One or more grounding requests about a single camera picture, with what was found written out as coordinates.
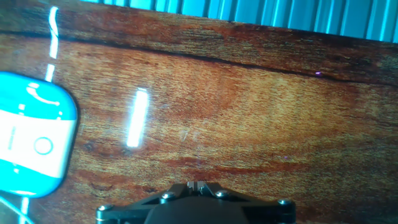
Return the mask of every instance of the wooden surface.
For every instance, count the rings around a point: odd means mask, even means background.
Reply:
[[[80,109],[67,178],[31,201],[34,221],[93,223],[101,204],[206,180],[292,198],[299,223],[398,222],[397,45],[85,2],[4,5],[0,70],[44,79],[53,63]],[[149,110],[130,148],[138,88]],[[0,223],[16,223],[2,205]]]

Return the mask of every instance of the metal bolt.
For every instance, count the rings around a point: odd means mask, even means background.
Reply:
[[[98,210],[99,210],[99,211],[105,211],[105,210],[108,210],[108,209],[111,209],[111,208],[113,208],[113,205],[111,205],[111,204],[106,204],[106,205],[101,205],[101,206],[99,206],[99,207],[98,207]]]
[[[284,199],[279,199],[278,200],[278,203],[280,204],[280,205],[288,205],[288,204],[290,204],[290,203],[292,203],[289,199],[286,199],[286,198],[284,198]]]
[[[228,191],[226,191],[226,190],[219,190],[216,192],[216,197],[218,197],[218,198],[223,198],[226,196],[228,196]]]
[[[163,199],[170,199],[172,197],[175,197],[175,193],[174,192],[166,192],[162,195]]]

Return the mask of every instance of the wood grain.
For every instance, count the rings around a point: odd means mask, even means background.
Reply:
[[[53,63],[54,83],[77,100],[80,125],[67,178],[53,194],[31,201],[33,220],[93,223],[95,208],[103,203],[127,204],[175,182],[207,180],[264,200],[292,198],[300,223],[396,223],[396,45],[80,2],[60,8],[57,22],[64,34],[54,60],[48,56],[47,21],[40,19],[46,19],[49,5],[40,4],[6,4],[9,10],[2,15],[14,17],[0,22],[0,70],[43,79],[47,63]],[[68,13],[88,14],[91,20],[63,20]],[[37,16],[34,24],[28,15]],[[93,25],[95,18],[102,18],[103,30],[93,28],[99,26]],[[18,26],[7,25],[10,21]],[[129,30],[129,22],[142,27]],[[212,35],[184,41],[194,23],[222,27],[226,47],[218,48]],[[158,32],[150,32],[150,25]],[[162,33],[170,31],[164,26],[174,26],[173,32]],[[242,48],[234,32],[268,43],[289,35],[295,45],[270,53],[261,42],[251,42],[260,49],[256,56]],[[372,62],[348,65],[304,54],[316,50],[303,35],[328,54],[354,61],[368,55]],[[174,40],[181,42],[173,45]],[[185,51],[178,55],[176,49]],[[311,74],[315,57],[330,66],[325,76]],[[388,67],[377,61],[388,57]],[[150,103],[144,144],[133,149],[126,138],[138,88],[149,92]],[[4,207],[0,220],[16,222]]]
[[[48,13],[60,37],[82,42],[217,58],[290,73],[398,85],[398,50],[385,42],[256,26],[76,1],[8,1],[0,31],[49,36]]]

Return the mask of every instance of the corrugated panel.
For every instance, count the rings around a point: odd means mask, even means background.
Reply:
[[[398,43],[398,0],[84,0]]]

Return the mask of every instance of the white label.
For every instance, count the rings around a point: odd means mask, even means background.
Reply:
[[[0,110],[0,159],[62,178],[76,121],[31,118]]]

